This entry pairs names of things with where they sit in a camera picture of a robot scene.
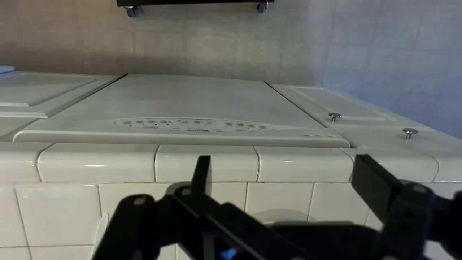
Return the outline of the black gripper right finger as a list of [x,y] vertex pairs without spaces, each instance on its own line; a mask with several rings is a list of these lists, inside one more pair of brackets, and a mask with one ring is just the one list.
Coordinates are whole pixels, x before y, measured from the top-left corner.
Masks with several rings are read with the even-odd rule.
[[428,242],[462,259],[461,193],[443,199],[426,186],[396,178],[370,155],[355,157],[351,186],[383,225],[374,260],[425,260]]

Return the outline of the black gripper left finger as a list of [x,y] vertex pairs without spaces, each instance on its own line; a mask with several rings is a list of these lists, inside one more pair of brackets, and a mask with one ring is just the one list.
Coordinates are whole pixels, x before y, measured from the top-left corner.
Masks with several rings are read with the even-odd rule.
[[191,183],[156,201],[147,194],[119,203],[91,260],[158,260],[179,246],[192,260],[308,260],[295,243],[236,206],[207,194],[211,158],[199,157]]

